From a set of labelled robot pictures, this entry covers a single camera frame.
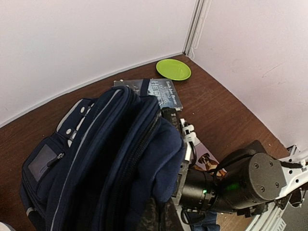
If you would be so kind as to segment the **navy blue backpack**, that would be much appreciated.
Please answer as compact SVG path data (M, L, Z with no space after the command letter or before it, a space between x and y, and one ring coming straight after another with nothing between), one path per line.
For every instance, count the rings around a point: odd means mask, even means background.
M116 86L81 99L22 167L20 196L38 231L137 231L146 203L172 199L185 161L158 99ZM176 208L191 231L218 231L215 212Z

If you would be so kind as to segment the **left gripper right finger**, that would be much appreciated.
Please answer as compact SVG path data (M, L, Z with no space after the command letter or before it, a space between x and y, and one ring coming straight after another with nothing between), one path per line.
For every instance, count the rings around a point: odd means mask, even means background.
M172 199L169 199L162 211L163 231L184 231Z

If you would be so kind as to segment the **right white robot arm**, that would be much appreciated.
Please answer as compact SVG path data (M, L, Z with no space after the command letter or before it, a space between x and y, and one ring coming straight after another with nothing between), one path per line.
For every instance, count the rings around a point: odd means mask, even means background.
M267 153L239 149L209 171L182 164L172 200L183 211L252 217L307 182L307 151L275 159Z

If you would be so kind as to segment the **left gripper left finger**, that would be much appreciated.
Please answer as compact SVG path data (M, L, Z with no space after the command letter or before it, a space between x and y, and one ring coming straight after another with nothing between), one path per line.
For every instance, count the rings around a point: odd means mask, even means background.
M159 231L160 230L160 205L151 197L146 203L145 210L137 225L138 231Z

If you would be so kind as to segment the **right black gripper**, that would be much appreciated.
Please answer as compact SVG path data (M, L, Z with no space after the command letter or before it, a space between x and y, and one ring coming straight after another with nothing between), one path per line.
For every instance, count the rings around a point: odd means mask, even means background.
M199 171L182 163L177 176L177 187L172 195L176 208L192 212L209 210L217 198L213 176L206 171Z

